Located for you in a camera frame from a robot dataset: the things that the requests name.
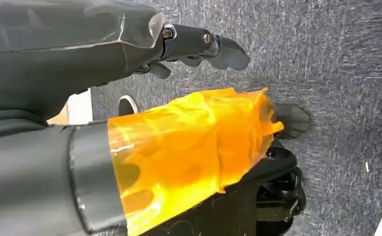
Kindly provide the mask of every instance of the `orange translucent socket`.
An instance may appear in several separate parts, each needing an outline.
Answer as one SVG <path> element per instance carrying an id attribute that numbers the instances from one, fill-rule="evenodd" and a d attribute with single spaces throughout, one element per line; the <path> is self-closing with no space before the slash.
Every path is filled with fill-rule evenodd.
<path id="1" fill-rule="evenodd" d="M 238 182 L 283 125 L 262 91 L 195 92 L 108 121 L 129 236 L 140 235 Z"/>

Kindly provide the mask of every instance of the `black fabric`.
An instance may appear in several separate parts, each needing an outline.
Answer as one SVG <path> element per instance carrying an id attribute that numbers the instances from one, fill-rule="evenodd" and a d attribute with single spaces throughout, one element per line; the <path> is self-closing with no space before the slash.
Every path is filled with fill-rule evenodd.
<path id="1" fill-rule="evenodd" d="M 0 138 L 0 235 L 83 235 L 69 176 L 72 126 Z"/>

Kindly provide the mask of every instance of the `prosthetic arm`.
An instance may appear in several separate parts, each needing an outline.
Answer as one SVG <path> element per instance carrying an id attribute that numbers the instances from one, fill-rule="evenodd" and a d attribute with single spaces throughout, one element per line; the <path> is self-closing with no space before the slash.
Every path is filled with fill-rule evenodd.
<path id="1" fill-rule="evenodd" d="M 127 233 L 108 122 L 48 127 L 46 120 L 74 93 L 133 73 L 164 79 L 170 71 L 161 62 L 176 60 L 236 70 L 250 61 L 233 40 L 164 24 L 136 3 L 0 0 L 0 235 L 150 229 Z"/>

